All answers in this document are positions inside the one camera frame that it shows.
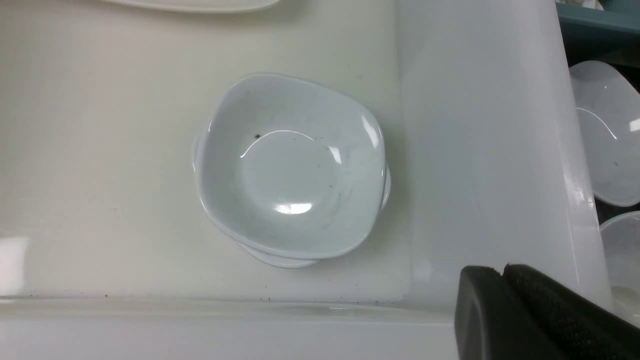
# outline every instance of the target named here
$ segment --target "bowl rim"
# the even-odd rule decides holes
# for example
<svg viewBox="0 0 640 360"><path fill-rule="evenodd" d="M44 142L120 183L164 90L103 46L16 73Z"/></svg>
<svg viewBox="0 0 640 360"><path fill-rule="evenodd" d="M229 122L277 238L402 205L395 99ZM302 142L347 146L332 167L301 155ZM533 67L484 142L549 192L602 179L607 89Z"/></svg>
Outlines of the bowl rim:
<svg viewBox="0 0 640 360"><path fill-rule="evenodd" d="M284 74L277 74L274 72L256 72L256 73L251 73L248 74L246 76L244 76L243 78L241 78L239 81L236 81L226 92L225 94L222 96L222 98L220 99L220 101L218 101L217 105L214 108L214 111L212 113L212 115L209 116L209 120L207 120L205 122L205 126L203 128L201 128L201 130L199 130L199 132L196 134L196 137L194 139L194 143L193 143L193 149L192 149L192 166L193 166L193 172L195 175L195 187L196 187L196 192L198 195L198 200L200 201L200 205L202 206L202 208L204 209L205 214L207 215L207 217L209 218L209 220L223 233L225 233L227 236L231 237L233 240L246 245L250 248L253 248L255 250L261 251L261 252L265 252L266 254L271 254L271 255L276 255L276 256L280 256L283 258L293 258L293 259L302 259L302 260L317 260L317 259L330 259L330 258L336 258L338 256L347 254L348 252L351 252L353 249L357 248L360 244L362 244L364 242L364 240L370 235L371 230L373 229L375 223L376 223L376 219L379 215L379 207L376 208L376 212L372 217L371 220L371 224L368 228L368 230L366 231L366 233L359 239L357 239L357 241L354 241L353 243L350 243L349 246L344 247L341 250L337 250L337 251L324 251L324 252L311 252L311 251L302 251L302 250L297 250L297 251L291 251L291 250L284 250L284 249L274 249L268 246L265 246L259 242L253 241L252 239L249 239L243 235L240 235L238 232L236 232L235 230L231 229L229 226L227 226L226 224L224 224L222 221L220 221L217 217L215 217L210 211L209 208L207 207L206 201L203 200L202 194L202 172L200 171L200 169L202 168L202 162L203 162L203 156L202 153L204 151L204 145L207 143L207 139L208 136L207 134L209 133L209 130L211 129L211 127L213 126L213 124L215 123L216 120L216 116L222 106L222 104L225 103L225 101L227 100L227 97L232 93L233 89L235 87L237 87L239 84L244 83L245 81L248 81L249 79L252 78L258 78L258 77L275 77L275 78L285 78L287 80L293 80L293 81L299 81L302 83L305 83L307 85L312 85L312 86L316 86L319 88L322 88L324 91L331 91L333 93L339 94L343 97L346 97L347 99L349 99L350 101L352 101L354 104L358 105L361 109L361 111L367 115L368 119L371 119L372 122L370 123L370 125L375 128L376 132L379 134L380 136L380 154L382 157L382 169L381 169L381 176L379 179L380 182L380 204L382 204L382 202L384 201L384 186L385 186L385 178L386 178L386 172L387 172L387 159L386 159L386 154L385 154L385 139L384 139L384 135L382 133L382 128L380 127L380 123L378 122L378 119L369 111L369 109L367 109L363 104L361 104L360 102L356 101L355 99L353 99L352 97L343 94L342 92L339 92L337 90L328 88L327 86L321 85L319 83L315 83L311 80L308 79L303 79L303 78L297 78L294 76L289 76L289 75L284 75Z"/></svg>
<svg viewBox="0 0 640 360"><path fill-rule="evenodd" d="M629 211L628 213L620 214L608 219L607 221L600 224L600 232L606 230L608 227L614 225L615 223L621 220L626 220L627 218L633 218L633 217L640 218L640 211Z"/></svg>
<svg viewBox="0 0 640 360"><path fill-rule="evenodd" d="M573 87L572 70L574 70L574 71L576 69L582 70L582 68L584 68L584 67L586 67L588 69L599 68L599 69L603 69L603 71L615 72L615 74L622 80L621 86L624 86L627 90L629 90L629 92L631 94L636 94L637 98L640 100L640 92L638 92L634 88L634 86L629 82L629 80L622 73L620 73L620 71L618 71L615 67L609 65L608 63L606 63L604 61L599 61L599 60L586 60L586 61L582 61L580 63L577 63L577 64L571 66L569 68L569 71L570 71L570 79L572 81L572 87ZM579 104L578 104L578 101L577 101L578 98L575 96L575 91L573 91L573 92L574 92L575 107L576 107L576 110L578 110L579 109L579 107L578 107ZM582 127L582 124L581 124L579 116L577 116L577 120L578 120L579 126ZM638 192L636 192L636 193L629 194L629 195L633 195L633 196L627 197L626 201L612 200L610 198L611 192L607 192L606 190L603 192L602 189L599 188L597 185L595 185L593 182L591 183L591 190L593 191L593 196L598 198L598 200L602 200L603 202L606 202L606 203L611 204L613 206L619 206L621 208L627 208L629 206L636 205L637 203L640 202L640 190Z"/></svg>

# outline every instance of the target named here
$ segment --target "white surface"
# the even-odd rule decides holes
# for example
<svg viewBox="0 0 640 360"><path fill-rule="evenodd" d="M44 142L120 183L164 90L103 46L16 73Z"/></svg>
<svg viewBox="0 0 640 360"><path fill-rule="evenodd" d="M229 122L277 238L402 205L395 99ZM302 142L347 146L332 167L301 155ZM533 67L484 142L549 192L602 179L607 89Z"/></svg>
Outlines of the white surface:
<svg viewBox="0 0 640 360"><path fill-rule="evenodd" d="M525 263L610 309L555 3L400 0L398 12L407 298L450 309L463 266Z"/></svg>
<svg viewBox="0 0 640 360"><path fill-rule="evenodd" d="M600 233L616 313L640 326L640 211L607 220Z"/></svg>
<svg viewBox="0 0 640 360"><path fill-rule="evenodd" d="M380 211L382 211L385 205L387 205L390 192L391 192L391 171L389 170L389 166L387 166L387 169L385 171L385 191L383 193L382 204L380 205ZM238 245L240 245L240 247L242 247L244 250L246 250L249 254L251 254L256 259L262 261L265 264L276 266L278 268L285 268L285 269L303 268L305 266L313 265L318 262L318 260L300 260L300 259L283 258L280 256L266 254L265 252L252 249L242 243L238 243Z"/></svg>
<svg viewBox="0 0 640 360"><path fill-rule="evenodd" d="M385 187L378 121L334 90L254 74L225 94L193 160L212 223L266 254L328 259L358 247Z"/></svg>
<svg viewBox="0 0 640 360"><path fill-rule="evenodd" d="M451 311L463 265L510 261L610 305L554 3L400 0L404 118L395 5L223 17L0 2L0 235L31 238L19 294ZM393 196L355 251L273 268L202 213L193 135L258 71L315 79L381 124Z"/></svg>
<svg viewBox="0 0 640 360"><path fill-rule="evenodd" d="M353 252L282 270L211 224L190 163L227 89L281 72L369 108L401 188L394 16L386 0L285 0L233 16L1 1L0 236L31 238L20 294L402 300L412 274L400 197Z"/></svg>
<svg viewBox="0 0 640 360"><path fill-rule="evenodd" d="M604 202L640 202L640 94L611 65L585 61L569 70L593 183Z"/></svg>
<svg viewBox="0 0 640 360"><path fill-rule="evenodd" d="M36 300L0 316L3 360L457 359L450 317L383 307Z"/></svg>
<svg viewBox="0 0 640 360"><path fill-rule="evenodd" d="M262 10L280 0L103 0L156 10L193 13L241 13Z"/></svg>

